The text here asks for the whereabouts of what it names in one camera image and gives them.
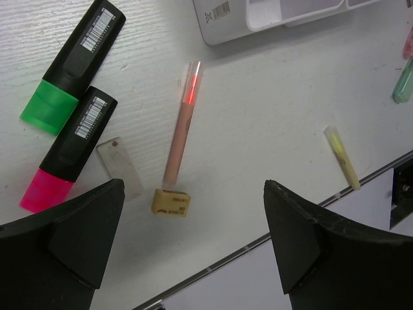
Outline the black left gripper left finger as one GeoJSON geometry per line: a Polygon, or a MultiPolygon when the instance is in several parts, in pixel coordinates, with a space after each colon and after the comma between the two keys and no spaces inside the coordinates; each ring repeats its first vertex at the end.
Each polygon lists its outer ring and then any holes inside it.
{"type": "Polygon", "coordinates": [[[110,180],[1,226],[1,309],[89,309],[125,200],[110,180]]]}

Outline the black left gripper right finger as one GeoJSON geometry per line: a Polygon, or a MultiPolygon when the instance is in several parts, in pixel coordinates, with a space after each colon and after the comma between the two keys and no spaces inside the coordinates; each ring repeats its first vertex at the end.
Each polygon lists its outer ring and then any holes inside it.
{"type": "Polygon", "coordinates": [[[411,309],[412,238],[350,220],[274,180],[264,205],[293,309],[411,309]]]}

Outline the black pink highlighter marker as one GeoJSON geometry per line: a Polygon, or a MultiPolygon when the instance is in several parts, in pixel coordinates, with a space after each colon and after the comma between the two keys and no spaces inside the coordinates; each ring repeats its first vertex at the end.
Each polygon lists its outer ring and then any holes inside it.
{"type": "Polygon", "coordinates": [[[65,201],[117,104],[102,90],[88,88],[41,162],[20,207],[37,213],[65,201]]]}

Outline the black green highlighter marker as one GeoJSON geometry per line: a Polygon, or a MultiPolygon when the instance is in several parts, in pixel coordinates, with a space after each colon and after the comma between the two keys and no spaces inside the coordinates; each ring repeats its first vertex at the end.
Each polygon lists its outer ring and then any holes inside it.
{"type": "Polygon", "coordinates": [[[45,72],[20,119],[58,135],[112,48],[125,15],[94,1],[45,72]]]}

